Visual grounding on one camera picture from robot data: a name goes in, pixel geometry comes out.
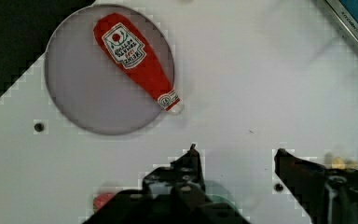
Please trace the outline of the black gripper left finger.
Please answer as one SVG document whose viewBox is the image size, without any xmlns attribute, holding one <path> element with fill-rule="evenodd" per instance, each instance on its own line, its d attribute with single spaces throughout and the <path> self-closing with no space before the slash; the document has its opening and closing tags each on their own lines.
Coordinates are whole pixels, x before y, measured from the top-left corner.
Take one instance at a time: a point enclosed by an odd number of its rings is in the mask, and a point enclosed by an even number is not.
<svg viewBox="0 0 358 224">
<path fill-rule="evenodd" d="M 140 189 L 117 193 L 83 224 L 249 224 L 232 205 L 206 194 L 200 154 L 191 147 Z"/>
</svg>

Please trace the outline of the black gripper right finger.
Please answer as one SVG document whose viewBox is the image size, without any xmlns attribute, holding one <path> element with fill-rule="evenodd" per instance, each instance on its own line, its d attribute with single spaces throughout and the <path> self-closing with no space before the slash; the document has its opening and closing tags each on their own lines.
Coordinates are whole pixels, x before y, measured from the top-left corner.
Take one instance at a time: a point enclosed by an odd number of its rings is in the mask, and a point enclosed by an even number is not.
<svg viewBox="0 0 358 224">
<path fill-rule="evenodd" d="M 310 216 L 312 224 L 358 224 L 358 170 L 328 169 L 283 148 L 275 174 Z"/>
</svg>

